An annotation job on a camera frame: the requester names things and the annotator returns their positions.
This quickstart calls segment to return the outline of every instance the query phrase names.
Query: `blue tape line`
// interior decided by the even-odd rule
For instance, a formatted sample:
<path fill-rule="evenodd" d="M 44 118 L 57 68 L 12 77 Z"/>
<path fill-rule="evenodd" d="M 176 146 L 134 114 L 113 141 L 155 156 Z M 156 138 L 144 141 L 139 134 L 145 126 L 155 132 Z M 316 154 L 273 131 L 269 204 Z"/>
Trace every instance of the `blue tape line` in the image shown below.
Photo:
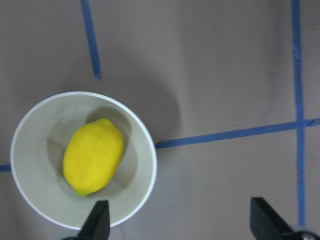
<path fill-rule="evenodd" d="M 6 173 L 6 172 L 11 172 L 11 165 L 10 164 L 0 165 L 0 173 Z"/>
<path fill-rule="evenodd" d="M 199 144 L 199 143 L 206 143 L 218 140 L 225 140 L 225 139 L 234 139 L 240 137 L 247 137 L 252 135 L 260 135 L 260 134 L 268 134 L 268 133 L 275 133 L 287 130 L 294 130 L 297 128 L 296 122 L 288 122 L 288 123 L 281 123 L 275 125 L 268 125 L 268 126 L 259 126 L 241 130 L 234 130 L 234 131 L 225 131 L 220 133 L 213 133 L 208 135 L 199 135 L 199 136 L 192 136 L 192 137 L 184 137 L 178 139 L 167 140 L 163 142 L 159 142 L 155 144 L 156 149 L 163 149 L 163 148 L 170 148 L 170 147 L 177 147 L 183 145 L 190 145 L 190 144 Z"/>
<path fill-rule="evenodd" d="M 87 37 L 90 56 L 91 56 L 93 73 L 97 79 L 100 79 L 101 78 L 100 60 L 99 60 L 97 42 L 95 37 L 94 24 L 91 17 L 90 6 L 88 3 L 88 0 L 80 0 L 80 1 L 81 1 L 86 37 Z"/>
<path fill-rule="evenodd" d="M 301 52 L 301 28 L 300 28 L 300 1 L 291 1 L 292 11 L 292 40 L 293 40 L 293 70 L 295 87 L 295 108 L 297 122 L 297 153 L 296 153 L 296 173 L 297 173 L 297 199 L 298 199 L 298 224 L 305 226 L 305 130 L 304 130 L 304 105 L 303 87 L 301 79 L 302 52 Z"/>

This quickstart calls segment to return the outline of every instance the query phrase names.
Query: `lemon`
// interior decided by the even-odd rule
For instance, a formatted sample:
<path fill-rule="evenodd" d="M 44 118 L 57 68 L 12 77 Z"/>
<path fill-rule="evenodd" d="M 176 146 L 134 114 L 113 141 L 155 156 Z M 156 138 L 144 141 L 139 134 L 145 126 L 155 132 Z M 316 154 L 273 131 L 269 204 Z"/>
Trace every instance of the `lemon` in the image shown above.
<path fill-rule="evenodd" d="M 121 133 L 107 118 L 80 127 L 63 157 L 63 175 L 80 196 L 104 188 L 113 177 L 123 155 Z"/>

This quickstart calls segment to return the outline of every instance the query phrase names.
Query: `yellow lemon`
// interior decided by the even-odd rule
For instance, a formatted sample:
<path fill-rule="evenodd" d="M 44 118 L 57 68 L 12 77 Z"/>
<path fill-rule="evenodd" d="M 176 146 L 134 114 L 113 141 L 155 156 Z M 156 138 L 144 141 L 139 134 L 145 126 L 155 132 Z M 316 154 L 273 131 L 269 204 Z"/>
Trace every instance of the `yellow lemon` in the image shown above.
<path fill-rule="evenodd" d="M 113 177 L 124 151 L 121 133 L 107 118 L 87 123 L 72 136 L 63 157 L 63 175 L 80 196 L 94 193 Z"/>

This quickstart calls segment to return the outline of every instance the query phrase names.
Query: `white bowl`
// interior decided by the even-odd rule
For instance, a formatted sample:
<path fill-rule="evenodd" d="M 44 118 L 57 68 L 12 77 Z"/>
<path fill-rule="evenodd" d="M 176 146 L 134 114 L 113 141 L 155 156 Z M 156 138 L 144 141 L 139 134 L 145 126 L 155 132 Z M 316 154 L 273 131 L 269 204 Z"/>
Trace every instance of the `white bowl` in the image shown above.
<path fill-rule="evenodd" d="M 63 177 L 64 151 L 78 128 L 103 117 L 122 133 L 124 155 L 105 188 L 78 196 Z M 155 145 L 141 120 L 120 102 L 91 92 L 66 92 L 34 106 L 14 133 L 10 160 L 29 205 L 46 219 L 77 230 L 98 200 L 109 201 L 111 227 L 130 218 L 146 202 L 157 173 Z"/>

